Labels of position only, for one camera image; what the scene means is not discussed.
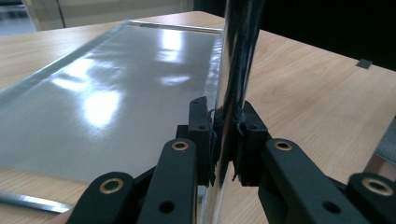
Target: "gray sheet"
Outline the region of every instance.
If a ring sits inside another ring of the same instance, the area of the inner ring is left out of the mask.
[[[0,92],[0,165],[82,181],[142,174],[187,124],[189,101],[214,108],[221,42],[122,23]]]

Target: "metal rod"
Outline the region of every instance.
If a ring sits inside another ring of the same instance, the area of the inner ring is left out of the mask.
[[[204,223],[217,223],[224,192],[224,179],[235,144],[235,131],[241,119],[248,85],[250,66],[259,36],[263,0],[228,0],[221,76],[219,78],[214,128],[218,136],[215,146],[215,183],[208,189]]]
[[[21,206],[25,208],[37,209],[51,213],[63,213],[73,208],[67,203],[58,203],[46,199],[40,199],[27,195],[0,192],[0,203]]]
[[[150,28],[160,28],[160,29],[168,29],[168,30],[178,30],[178,31],[193,31],[193,32],[204,32],[211,34],[221,34],[221,29],[215,28],[207,28],[207,27],[199,27],[199,26],[186,26],[186,25],[170,25],[159,22],[150,22],[150,21],[134,21],[129,20],[126,21],[126,24],[135,25],[140,27],[150,27]]]

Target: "brass grommet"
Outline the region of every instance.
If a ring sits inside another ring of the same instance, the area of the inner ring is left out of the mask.
[[[393,194],[393,189],[386,183],[373,179],[373,178],[368,178],[365,177],[361,181],[364,187],[369,189],[370,191],[383,195],[383,196],[390,196]]]
[[[186,142],[175,142],[172,144],[172,149],[182,151],[186,150],[189,147],[189,144]]]
[[[110,184],[111,182],[115,182],[117,185],[114,188],[110,188],[107,184]],[[123,181],[119,178],[111,178],[108,179],[107,181],[103,182],[100,187],[99,190],[104,193],[104,194],[111,194],[114,192],[119,191],[120,189],[122,189],[123,186]]]
[[[289,150],[292,150],[292,149],[293,149],[293,147],[292,147],[289,143],[287,143],[287,142],[282,142],[282,141],[275,142],[275,147],[276,147],[277,149],[283,150],[283,151],[289,151]]]

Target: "black object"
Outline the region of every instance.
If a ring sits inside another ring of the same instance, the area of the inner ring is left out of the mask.
[[[194,0],[224,16],[225,1]],[[396,8],[389,0],[265,0],[262,29],[396,71]]]
[[[365,69],[369,69],[369,67],[372,65],[373,62],[370,62],[368,60],[365,59],[361,59],[356,66],[361,67],[361,68],[365,68]]]
[[[23,5],[21,0],[0,0],[0,6],[18,6]]]
[[[215,109],[215,133],[218,140],[211,158],[217,166],[216,190],[222,192],[229,160],[234,161],[237,151],[238,126],[242,121],[248,78],[253,62],[254,49],[259,36],[262,0],[227,1],[221,74]],[[219,203],[215,200],[209,208]]]
[[[178,127],[177,137],[207,123],[205,103],[205,98],[191,102],[197,111],[190,112],[189,125]],[[241,118],[238,148],[230,159],[243,186],[259,186],[270,223],[396,223],[395,183],[357,174],[345,186],[324,175],[295,143],[272,139],[248,102]],[[201,129],[204,137],[196,141],[210,139],[205,136],[210,128]],[[195,223],[197,167],[208,170],[200,166],[213,156],[208,145],[177,138],[164,145],[157,167],[136,179],[123,173],[100,176],[67,223]],[[206,184],[207,177],[202,175]]]

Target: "wooden table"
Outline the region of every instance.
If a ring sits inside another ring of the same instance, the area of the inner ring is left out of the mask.
[[[144,19],[220,28],[203,12]],[[92,40],[117,23],[0,38],[0,90]],[[396,73],[261,31],[247,99],[273,137],[296,142],[339,181],[361,172],[396,114]],[[0,169],[0,190],[75,203],[87,183]],[[0,205],[2,223],[43,223],[53,215]],[[221,223],[263,223],[256,188],[227,183]]]

